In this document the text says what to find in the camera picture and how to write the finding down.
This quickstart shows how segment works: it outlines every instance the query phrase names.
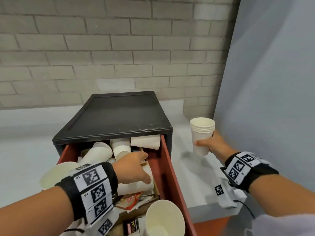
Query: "brick wall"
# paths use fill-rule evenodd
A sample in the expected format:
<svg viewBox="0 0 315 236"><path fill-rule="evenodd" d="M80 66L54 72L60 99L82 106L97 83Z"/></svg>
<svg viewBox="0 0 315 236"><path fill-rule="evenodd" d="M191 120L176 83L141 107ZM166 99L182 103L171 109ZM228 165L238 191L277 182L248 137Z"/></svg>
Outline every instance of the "brick wall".
<svg viewBox="0 0 315 236"><path fill-rule="evenodd" d="M213 115L239 0L0 0L0 108L154 90Z"/></svg>

